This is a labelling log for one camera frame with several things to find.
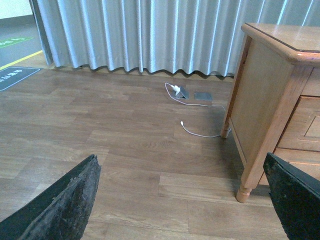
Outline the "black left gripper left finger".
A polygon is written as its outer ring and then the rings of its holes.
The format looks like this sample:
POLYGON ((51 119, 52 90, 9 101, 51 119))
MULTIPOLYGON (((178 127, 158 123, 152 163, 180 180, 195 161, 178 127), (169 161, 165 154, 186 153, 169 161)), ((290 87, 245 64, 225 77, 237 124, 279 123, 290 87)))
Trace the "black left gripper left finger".
POLYGON ((96 198, 101 166, 92 154, 1 221, 2 240, 79 240, 96 198))

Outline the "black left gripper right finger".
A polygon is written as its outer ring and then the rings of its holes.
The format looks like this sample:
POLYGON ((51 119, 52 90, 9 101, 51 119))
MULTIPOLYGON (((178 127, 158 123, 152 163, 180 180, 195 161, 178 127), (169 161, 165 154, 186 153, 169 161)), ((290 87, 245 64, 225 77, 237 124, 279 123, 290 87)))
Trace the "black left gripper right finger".
POLYGON ((270 198, 290 240, 320 238, 320 181, 267 153, 263 164, 270 198))

